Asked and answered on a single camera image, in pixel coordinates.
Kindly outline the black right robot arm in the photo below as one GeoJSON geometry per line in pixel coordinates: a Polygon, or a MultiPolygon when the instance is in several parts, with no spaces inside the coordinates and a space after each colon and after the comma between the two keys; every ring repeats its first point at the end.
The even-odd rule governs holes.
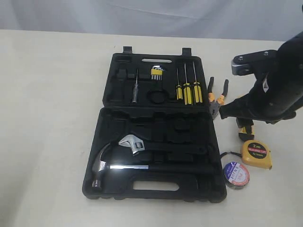
{"type": "Polygon", "coordinates": [[[293,119],[303,106],[303,34],[277,50],[235,56],[232,73],[253,74],[256,81],[247,94],[220,107],[222,119],[235,117],[271,124],[293,119]]]}

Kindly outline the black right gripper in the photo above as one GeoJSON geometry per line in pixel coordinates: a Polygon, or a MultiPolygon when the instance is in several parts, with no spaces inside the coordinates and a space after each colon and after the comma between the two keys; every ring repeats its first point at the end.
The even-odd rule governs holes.
{"type": "Polygon", "coordinates": [[[296,80],[280,73],[267,73],[256,81],[248,97],[222,105],[219,113],[221,119],[249,119],[252,114],[256,120],[279,121],[288,115],[295,102],[296,80]]]}

